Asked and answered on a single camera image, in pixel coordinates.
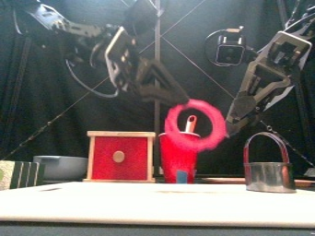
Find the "red cup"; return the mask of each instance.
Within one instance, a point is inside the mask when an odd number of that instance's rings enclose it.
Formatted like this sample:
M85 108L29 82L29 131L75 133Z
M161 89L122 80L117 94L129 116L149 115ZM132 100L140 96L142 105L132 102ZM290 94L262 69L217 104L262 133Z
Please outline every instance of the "red cup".
M198 140L200 136L194 133L184 133L189 140ZM160 152L161 152L161 166L164 172L165 183L176 183L178 171L186 174L186 183L193 183L197 152L184 148L184 145L177 144L169 138L166 133L161 133L160 137Z

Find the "table surface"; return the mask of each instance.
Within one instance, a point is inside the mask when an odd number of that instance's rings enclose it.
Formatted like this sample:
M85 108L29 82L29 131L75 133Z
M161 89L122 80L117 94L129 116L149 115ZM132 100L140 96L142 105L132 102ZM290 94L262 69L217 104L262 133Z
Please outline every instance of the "table surface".
M1 221L315 228L315 192L242 184L58 183L0 192Z

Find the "silver container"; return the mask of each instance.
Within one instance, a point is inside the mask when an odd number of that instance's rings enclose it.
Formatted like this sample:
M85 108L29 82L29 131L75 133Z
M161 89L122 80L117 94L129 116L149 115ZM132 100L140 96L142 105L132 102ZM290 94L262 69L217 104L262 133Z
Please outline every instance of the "silver container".
M254 136L270 137L278 145L282 162L250 162L248 161L248 146ZM260 132L252 135L244 144L244 180L245 189L249 191L269 193L294 193L294 183L290 173L288 151L280 138Z
M66 156L34 156L33 162L45 165L43 181L79 181L86 174L86 158Z

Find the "stacked book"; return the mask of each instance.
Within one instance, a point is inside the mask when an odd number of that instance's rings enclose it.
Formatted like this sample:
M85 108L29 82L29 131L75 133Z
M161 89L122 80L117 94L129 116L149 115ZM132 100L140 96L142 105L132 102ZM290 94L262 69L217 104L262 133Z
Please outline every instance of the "stacked book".
M0 160L0 190L42 184L43 164Z

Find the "camera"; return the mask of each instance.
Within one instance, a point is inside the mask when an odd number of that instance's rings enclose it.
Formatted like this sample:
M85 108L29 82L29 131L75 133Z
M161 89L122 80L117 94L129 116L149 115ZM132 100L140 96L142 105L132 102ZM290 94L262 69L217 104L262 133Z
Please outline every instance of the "camera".
M220 65L237 65L242 61L245 41L241 29L225 29L218 36L214 62Z

